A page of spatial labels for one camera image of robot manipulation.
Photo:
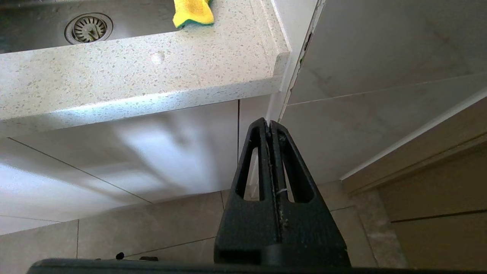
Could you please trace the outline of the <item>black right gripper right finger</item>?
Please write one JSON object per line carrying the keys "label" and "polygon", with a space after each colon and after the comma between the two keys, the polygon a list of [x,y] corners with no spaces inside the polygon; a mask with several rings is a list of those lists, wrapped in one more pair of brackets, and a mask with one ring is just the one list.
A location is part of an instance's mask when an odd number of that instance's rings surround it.
{"label": "black right gripper right finger", "polygon": [[270,265],[349,267],[346,243],[287,128],[269,125],[277,242],[266,248]]}

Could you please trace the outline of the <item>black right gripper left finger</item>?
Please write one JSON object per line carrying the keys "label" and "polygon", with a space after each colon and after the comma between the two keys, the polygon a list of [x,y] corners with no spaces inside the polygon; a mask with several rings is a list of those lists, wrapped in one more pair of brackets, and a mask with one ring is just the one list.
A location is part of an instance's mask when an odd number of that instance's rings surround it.
{"label": "black right gripper left finger", "polygon": [[[268,132],[264,118],[249,125],[215,237],[216,264],[260,264],[266,248],[279,241]],[[245,189],[254,151],[258,160],[259,199],[247,201]]]}

